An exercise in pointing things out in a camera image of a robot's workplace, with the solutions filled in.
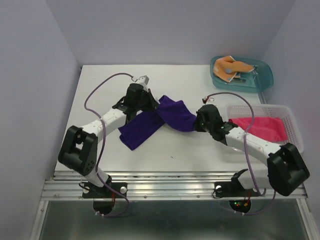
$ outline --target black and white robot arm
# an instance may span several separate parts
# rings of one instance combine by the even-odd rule
[[[106,135],[130,122],[138,111],[152,111],[159,105],[147,88],[149,78],[142,76],[131,83],[122,97],[101,119],[87,125],[71,126],[66,131],[58,161],[66,167],[84,176],[91,184],[102,188],[104,184],[98,178],[111,183],[111,177],[100,168],[96,171],[98,143],[103,139],[103,124]]]
[[[197,111],[195,130],[208,132],[214,140],[245,151],[245,131],[232,122],[223,121],[218,108],[213,104],[206,104]],[[259,188],[274,189],[288,196],[310,176],[298,149],[291,143],[279,145],[247,133],[246,147],[249,155],[267,166],[267,169],[253,171]],[[236,173],[230,182],[216,185],[221,186],[219,195],[226,197],[255,187],[247,169]]]

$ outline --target red cloth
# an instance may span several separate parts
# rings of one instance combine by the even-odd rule
[[[251,123],[251,117],[230,119],[243,130]],[[249,133],[268,142],[283,142],[288,139],[285,125],[278,117],[255,117]]]

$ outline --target tabletop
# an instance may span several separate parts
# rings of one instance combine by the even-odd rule
[[[213,85],[209,65],[84,65],[66,129],[72,125],[80,127],[96,119],[93,113],[84,109],[85,99],[103,80],[120,72],[135,77],[147,75],[153,96],[159,99],[167,95],[175,101],[183,100],[193,114],[203,105],[204,96],[223,92]],[[128,76],[114,77],[95,92],[88,101],[88,107],[104,115],[126,94],[130,83]],[[260,103],[257,93],[237,93],[251,104]],[[240,98],[227,94],[215,96],[214,101],[222,117],[225,105],[245,104]],[[213,140],[206,132],[179,132],[165,124],[133,151],[120,141],[119,136],[118,130],[107,136],[99,165],[104,171],[237,172],[247,167],[243,152]],[[254,169],[266,168],[255,158],[250,160]],[[59,162],[55,170],[69,171]]]

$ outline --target gray floor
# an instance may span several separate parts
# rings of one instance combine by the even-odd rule
[[[255,200],[259,210],[269,200]],[[241,216],[227,201],[133,202],[125,217],[95,216],[92,202],[53,201],[41,240],[307,240],[294,199],[276,200],[266,212]]]

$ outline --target teal basket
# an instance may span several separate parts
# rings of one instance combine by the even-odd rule
[[[236,61],[241,61],[254,66],[252,72],[241,72],[240,79],[226,82],[214,75],[213,69],[217,59],[223,56],[215,56],[210,63],[210,74],[213,84],[219,89],[229,91],[239,91],[247,93],[260,93],[269,89],[274,84],[274,76],[268,64],[260,60],[250,58],[234,57]]]

